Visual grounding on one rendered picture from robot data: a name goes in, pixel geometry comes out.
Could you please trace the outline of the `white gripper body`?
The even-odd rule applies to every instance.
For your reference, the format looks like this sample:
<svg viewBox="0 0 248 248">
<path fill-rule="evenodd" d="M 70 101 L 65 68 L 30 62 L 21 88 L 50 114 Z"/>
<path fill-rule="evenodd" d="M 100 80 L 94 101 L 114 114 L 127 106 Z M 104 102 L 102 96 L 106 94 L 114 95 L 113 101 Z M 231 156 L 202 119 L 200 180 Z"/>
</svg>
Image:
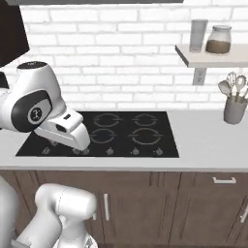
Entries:
<svg viewBox="0 0 248 248">
<path fill-rule="evenodd" d="M 83 124 L 79 124 L 72 132 L 54 132 L 37 128 L 35 133 L 48 140 L 53 140 L 58 143 L 70 146 L 78 150 L 84 150 L 90 144 L 90 137 L 87 129 Z"/>
</svg>

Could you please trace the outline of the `grey canister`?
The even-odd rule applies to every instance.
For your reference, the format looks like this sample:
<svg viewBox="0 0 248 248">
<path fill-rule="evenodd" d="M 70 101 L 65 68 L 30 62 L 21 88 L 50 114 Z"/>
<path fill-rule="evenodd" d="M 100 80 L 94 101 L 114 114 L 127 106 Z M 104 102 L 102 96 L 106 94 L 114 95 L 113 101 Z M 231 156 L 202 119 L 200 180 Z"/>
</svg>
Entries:
<svg viewBox="0 0 248 248">
<path fill-rule="evenodd" d="M 206 31 L 207 19 L 193 19 L 191 21 L 190 52 L 201 52 L 203 38 Z"/>
</svg>

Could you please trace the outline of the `glass jar with brown contents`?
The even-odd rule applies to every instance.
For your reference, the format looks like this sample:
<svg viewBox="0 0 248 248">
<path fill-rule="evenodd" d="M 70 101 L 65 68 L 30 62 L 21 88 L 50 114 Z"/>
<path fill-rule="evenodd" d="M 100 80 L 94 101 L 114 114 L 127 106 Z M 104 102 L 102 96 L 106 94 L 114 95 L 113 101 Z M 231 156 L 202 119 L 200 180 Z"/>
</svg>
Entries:
<svg viewBox="0 0 248 248">
<path fill-rule="evenodd" d="M 213 25 L 206 42 L 205 51 L 213 54 L 226 54 L 231 49 L 232 28 L 229 25 Z"/>
</svg>

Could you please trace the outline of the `black hob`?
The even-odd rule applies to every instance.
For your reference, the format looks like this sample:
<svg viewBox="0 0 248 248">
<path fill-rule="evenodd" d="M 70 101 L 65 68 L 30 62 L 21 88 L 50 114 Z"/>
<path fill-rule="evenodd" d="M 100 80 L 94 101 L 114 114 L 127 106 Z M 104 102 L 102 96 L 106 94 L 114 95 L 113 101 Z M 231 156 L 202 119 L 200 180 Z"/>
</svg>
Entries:
<svg viewBox="0 0 248 248">
<path fill-rule="evenodd" d="M 165 111 L 81 111 L 90 144 L 90 154 L 78 156 L 73 148 L 58 143 L 52 146 L 48 139 L 31 133 L 17 156 L 24 157 L 121 157 L 121 158 L 178 158 L 168 114 Z M 50 153 L 43 154 L 49 147 Z M 114 150 L 108 156 L 109 148 Z M 137 148 L 139 155 L 132 155 Z M 157 148 L 163 150 L 157 156 Z"/>
</svg>

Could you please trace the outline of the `grey range hood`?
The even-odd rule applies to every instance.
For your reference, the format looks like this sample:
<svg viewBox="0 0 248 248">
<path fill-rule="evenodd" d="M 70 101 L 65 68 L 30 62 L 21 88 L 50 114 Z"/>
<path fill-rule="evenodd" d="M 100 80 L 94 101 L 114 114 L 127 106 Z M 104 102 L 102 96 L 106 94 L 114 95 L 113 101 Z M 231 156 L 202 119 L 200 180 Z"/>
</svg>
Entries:
<svg viewBox="0 0 248 248">
<path fill-rule="evenodd" d="M 103 4 L 176 4 L 184 0 L 5 0 L 10 6 L 19 5 L 103 5 Z"/>
</svg>

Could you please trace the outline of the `grey slotted spoon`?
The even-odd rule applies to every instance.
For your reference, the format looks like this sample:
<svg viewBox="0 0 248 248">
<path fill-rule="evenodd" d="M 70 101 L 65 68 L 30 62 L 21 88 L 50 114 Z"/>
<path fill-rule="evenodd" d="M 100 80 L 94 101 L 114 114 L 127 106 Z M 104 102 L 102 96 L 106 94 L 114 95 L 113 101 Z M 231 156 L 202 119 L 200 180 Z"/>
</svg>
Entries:
<svg viewBox="0 0 248 248">
<path fill-rule="evenodd" d="M 228 73 L 227 82 L 230 86 L 230 89 L 233 89 L 235 86 L 235 82 L 236 82 L 236 73 L 235 72 Z"/>
</svg>

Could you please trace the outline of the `brown cupboard door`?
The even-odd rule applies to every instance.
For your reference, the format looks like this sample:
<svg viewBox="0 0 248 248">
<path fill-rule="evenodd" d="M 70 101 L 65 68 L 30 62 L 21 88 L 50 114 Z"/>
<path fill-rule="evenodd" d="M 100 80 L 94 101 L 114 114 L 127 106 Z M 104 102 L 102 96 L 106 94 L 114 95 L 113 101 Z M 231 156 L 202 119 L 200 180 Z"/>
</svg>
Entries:
<svg viewBox="0 0 248 248">
<path fill-rule="evenodd" d="M 245 193 L 181 192 L 170 233 L 175 246 L 235 246 Z"/>
<path fill-rule="evenodd" d="M 51 200 L 51 210 L 58 213 L 68 209 L 78 209 L 89 215 L 92 210 L 83 208 L 83 191 L 97 194 L 93 183 L 93 174 L 86 171 L 33 171 L 33 170 L 0 170 L 8 183 L 19 195 L 19 212 L 17 213 L 14 236 L 18 236 L 35 214 L 35 193 L 45 184 L 45 189 L 53 184 L 62 184 L 62 190 L 55 193 Z"/>
<path fill-rule="evenodd" d="M 178 172 L 102 172 L 99 200 L 103 241 L 167 245 L 179 179 Z M 109 221 L 105 216 L 104 193 L 108 193 Z"/>
</svg>

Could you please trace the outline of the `grey spatula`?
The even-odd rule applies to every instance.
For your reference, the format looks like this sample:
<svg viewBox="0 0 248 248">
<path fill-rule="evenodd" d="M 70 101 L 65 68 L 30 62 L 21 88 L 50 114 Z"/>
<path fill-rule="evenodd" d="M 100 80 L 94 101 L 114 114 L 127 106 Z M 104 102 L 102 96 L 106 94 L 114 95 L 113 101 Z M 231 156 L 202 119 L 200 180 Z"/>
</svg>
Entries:
<svg viewBox="0 0 248 248">
<path fill-rule="evenodd" d="M 218 87 L 220 91 L 226 95 L 227 97 L 230 97 L 232 95 L 232 91 L 230 88 L 229 83 L 226 80 L 222 80 L 218 83 Z"/>
</svg>

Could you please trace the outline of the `brown drawer front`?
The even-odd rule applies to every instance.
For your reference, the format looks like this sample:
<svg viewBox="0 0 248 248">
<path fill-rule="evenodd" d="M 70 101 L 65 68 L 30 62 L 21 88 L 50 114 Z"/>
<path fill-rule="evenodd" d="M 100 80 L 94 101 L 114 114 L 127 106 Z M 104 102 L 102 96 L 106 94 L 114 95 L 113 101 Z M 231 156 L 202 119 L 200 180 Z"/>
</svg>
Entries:
<svg viewBox="0 0 248 248">
<path fill-rule="evenodd" d="M 218 179 L 235 177 L 236 184 L 214 184 L 212 177 Z M 183 172 L 179 194 L 187 198 L 200 199 L 246 195 L 248 194 L 248 172 Z"/>
</svg>

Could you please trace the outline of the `grey wall socket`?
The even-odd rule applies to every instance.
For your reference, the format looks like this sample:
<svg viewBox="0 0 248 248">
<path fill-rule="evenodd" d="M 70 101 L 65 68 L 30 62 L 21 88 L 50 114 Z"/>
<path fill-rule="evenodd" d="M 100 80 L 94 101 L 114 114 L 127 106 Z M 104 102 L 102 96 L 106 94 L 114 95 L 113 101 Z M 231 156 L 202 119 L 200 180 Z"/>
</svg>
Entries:
<svg viewBox="0 0 248 248">
<path fill-rule="evenodd" d="M 206 68 L 196 68 L 193 76 L 193 84 L 200 86 L 204 85 L 205 76 L 206 76 Z"/>
</svg>

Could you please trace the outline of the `grey round spoon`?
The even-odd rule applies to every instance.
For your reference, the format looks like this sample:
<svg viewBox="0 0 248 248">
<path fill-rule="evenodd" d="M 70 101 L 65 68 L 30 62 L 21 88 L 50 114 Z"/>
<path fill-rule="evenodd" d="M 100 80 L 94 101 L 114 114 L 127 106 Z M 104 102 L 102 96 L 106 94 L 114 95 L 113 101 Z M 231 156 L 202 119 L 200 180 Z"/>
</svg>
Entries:
<svg viewBox="0 0 248 248">
<path fill-rule="evenodd" d="M 236 100 L 238 100 L 239 93 L 241 89 L 245 86 L 245 84 L 246 84 L 246 76 L 241 75 L 236 78 L 236 81 L 235 81 L 235 87 L 236 87 L 235 99 Z"/>
</svg>

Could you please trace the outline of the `grey utensil pot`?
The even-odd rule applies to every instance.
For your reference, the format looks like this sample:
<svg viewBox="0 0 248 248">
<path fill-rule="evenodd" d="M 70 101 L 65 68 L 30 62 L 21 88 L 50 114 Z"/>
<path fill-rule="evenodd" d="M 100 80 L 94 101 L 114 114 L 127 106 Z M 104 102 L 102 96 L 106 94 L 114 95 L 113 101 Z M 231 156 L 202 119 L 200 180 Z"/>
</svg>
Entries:
<svg viewBox="0 0 248 248">
<path fill-rule="evenodd" d="M 247 106 L 247 100 L 239 98 L 236 101 L 235 96 L 229 97 L 224 108 L 224 121 L 233 125 L 238 124 L 242 120 Z"/>
</svg>

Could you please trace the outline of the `pale wall shelf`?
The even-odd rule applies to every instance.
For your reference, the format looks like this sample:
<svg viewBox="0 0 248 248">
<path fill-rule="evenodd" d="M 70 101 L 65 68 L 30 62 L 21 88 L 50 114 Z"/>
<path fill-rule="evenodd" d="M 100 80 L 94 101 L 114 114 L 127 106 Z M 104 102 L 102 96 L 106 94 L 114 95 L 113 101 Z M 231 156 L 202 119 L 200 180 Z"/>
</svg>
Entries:
<svg viewBox="0 0 248 248">
<path fill-rule="evenodd" d="M 188 68 L 248 68 L 248 45 L 234 44 L 227 54 L 194 53 L 188 45 L 176 45 L 175 51 Z"/>
</svg>

